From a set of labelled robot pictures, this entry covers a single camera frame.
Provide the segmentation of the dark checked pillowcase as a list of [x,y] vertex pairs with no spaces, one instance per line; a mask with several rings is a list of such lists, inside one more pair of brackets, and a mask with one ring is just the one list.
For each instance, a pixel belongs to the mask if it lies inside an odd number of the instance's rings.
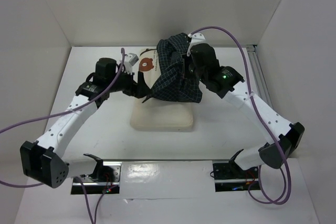
[[187,53],[190,38],[186,33],[161,39],[156,50],[161,75],[153,84],[145,101],[155,98],[161,101],[200,103],[203,94],[199,81],[184,76],[183,55]]

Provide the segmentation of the cream pillow with bear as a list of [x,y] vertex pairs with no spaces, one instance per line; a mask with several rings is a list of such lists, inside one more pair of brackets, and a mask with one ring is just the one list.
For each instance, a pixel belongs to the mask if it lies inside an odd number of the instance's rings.
[[[142,49],[139,55],[139,70],[148,87],[152,87],[161,75],[158,52],[154,48]],[[130,125],[137,131],[190,132],[194,125],[190,103],[167,102],[151,98],[134,101]]]

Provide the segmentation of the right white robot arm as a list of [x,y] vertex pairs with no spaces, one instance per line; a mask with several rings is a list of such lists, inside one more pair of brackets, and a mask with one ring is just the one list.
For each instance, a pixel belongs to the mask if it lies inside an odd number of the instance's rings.
[[242,177],[248,169],[267,165],[279,169],[298,147],[304,126],[291,123],[274,111],[234,68],[221,66],[213,47],[199,43],[189,47],[188,74],[196,77],[207,90],[235,106],[262,132],[265,144],[238,151],[230,160],[229,172]]

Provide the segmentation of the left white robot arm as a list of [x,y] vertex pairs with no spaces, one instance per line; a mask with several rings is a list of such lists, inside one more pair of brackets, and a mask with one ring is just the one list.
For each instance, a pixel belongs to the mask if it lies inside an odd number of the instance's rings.
[[79,162],[66,162],[62,157],[73,137],[107,100],[111,93],[121,91],[125,95],[143,98],[149,94],[144,74],[138,72],[135,81],[133,66],[138,62],[136,54],[125,55],[120,62],[101,58],[96,62],[95,71],[89,74],[75,92],[66,113],[40,136],[35,142],[26,141],[20,147],[23,172],[51,188],[59,187],[67,177],[83,175],[91,181],[99,181],[112,169],[104,166],[103,160],[92,154]]

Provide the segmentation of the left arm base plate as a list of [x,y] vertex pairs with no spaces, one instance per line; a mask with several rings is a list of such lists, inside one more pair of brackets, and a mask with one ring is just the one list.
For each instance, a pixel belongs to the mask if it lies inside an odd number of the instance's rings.
[[71,195],[83,195],[83,183],[88,195],[101,195],[103,193],[116,195],[120,192],[122,163],[104,160],[93,172],[81,174],[74,178],[71,185]]

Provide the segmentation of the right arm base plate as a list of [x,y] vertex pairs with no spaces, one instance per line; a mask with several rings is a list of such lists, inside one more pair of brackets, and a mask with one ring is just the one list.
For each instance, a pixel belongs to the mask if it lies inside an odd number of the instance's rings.
[[212,166],[216,192],[260,190],[257,167],[242,170],[229,160],[213,161]]

